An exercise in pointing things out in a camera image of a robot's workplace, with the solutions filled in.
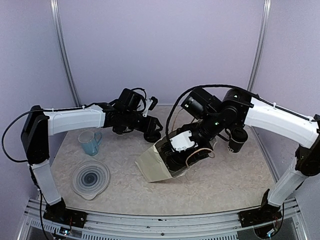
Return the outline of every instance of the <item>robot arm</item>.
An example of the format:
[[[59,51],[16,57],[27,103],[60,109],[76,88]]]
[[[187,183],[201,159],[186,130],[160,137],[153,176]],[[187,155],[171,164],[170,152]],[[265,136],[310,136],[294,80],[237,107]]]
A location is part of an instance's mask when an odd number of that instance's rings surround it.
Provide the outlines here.
[[[31,108],[33,112],[28,115],[21,140],[31,177],[47,202],[45,219],[66,224],[72,218],[77,227],[83,227],[86,219],[85,212],[66,209],[56,187],[49,163],[49,136],[77,129],[112,127],[116,134],[143,132],[144,139],[154,143],[160,139],[163,127],[156,117],[148,115],[148,111],[157,103],[155,97],[145,99],[125,88],[119,99],[111,103],[66,109],[42,109],[39,105]]]
[[[225,129],[230,130],[233,138],[233,130],[245,132],[245,125],[258,127],[299,143],[295,152],[296,161],[276,185],[265,192],[261,206],[239,213],[243,227],[281,217],[279,210],[285,199],[305,179],[320,173],[318,115],[314,118],[301,115],[238,89],[229,90],[220,101],[203,88],[196,87],[182,102],[181,107],[199,121],[185,124],[170,133],[165,142],[157,148],[162,160],[172,172],[186,168],[186,158],[196,150],[212,149],[209,141]],[[209,151],[203,150],[194,154],[189,163],[194,164],[206,158],[208,153]]]

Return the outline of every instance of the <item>speckled countertop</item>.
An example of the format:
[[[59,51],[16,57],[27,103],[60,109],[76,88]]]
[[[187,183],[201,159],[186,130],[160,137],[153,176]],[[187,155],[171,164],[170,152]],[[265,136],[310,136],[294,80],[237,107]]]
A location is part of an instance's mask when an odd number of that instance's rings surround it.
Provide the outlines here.
[[[156,106],[149,114],[165,125],[170,109],[170,106]],[[176,126],[191,120],[192,117],[182,111]],[[249,139],[239,153],[229,152],[228,144],[218,138],[214,159],[201,160],[185,176],[155,183],[147,183],[135,164],[136,158],[152,146],[141,132],[117,135],[111,128],[92,130],[101,131],[103,135],[96,156],[85,155],[78,143],[83,129],[70,131],[51,166],[57,188],[68,207],[131,215],[216,213],[257,206],[263,193],[274,185],[249,128],[246,128]],[[106,164],[111,178],[104,192],[93,200],[85,200],[71,189],[70,177],[79,163],[91,159]]]

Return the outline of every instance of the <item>lavender backdrop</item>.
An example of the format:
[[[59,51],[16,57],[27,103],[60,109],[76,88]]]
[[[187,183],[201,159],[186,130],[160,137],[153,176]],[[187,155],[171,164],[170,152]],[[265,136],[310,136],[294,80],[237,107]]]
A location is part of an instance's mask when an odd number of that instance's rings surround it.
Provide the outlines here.
[[[296,112],[320,113],[320,2],[273,0],[254,92]],[[281,176],[298,144],[258,130]],[[312,240],[320,235],[320,176],[307,179],[296,199]]]
[[[50,1],[3,0],[0,4],[0,135],[33,105],[71,107],[73,101],[58,48]],[[25,159],[20,133],[25,118],[5,139],[7,151]],[[50,138],[54,156],[64,135]],[[30,197],[36,196],[26,163],[13,163],[0,150],[0,233],[14,238]]]
[[[60,1],[82,103],[110,101],[133,87],[161,104],[198,84],[246,88],[263,7],[263,0]]]

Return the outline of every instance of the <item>clear plastic lid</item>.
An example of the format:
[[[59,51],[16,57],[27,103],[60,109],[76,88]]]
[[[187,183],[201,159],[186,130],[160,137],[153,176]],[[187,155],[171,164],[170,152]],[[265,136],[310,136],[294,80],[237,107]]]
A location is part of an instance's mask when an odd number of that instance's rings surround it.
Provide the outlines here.
[[[71,188],[86,200],[94,199],[108,186],[110,173],[107,166],[96,160],[81,163],[71,175]]]

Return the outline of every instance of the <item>blue plastic cup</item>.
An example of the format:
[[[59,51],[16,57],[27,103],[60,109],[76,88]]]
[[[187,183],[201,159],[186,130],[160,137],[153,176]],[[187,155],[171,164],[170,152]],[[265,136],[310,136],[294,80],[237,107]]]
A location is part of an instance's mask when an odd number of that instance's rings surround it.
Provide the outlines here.
[[[89,156],[97,155],[99,145],[101,144],[102,133],[93,131],[84,131],[78,136],[78,141],[81,144],[84,152]]]

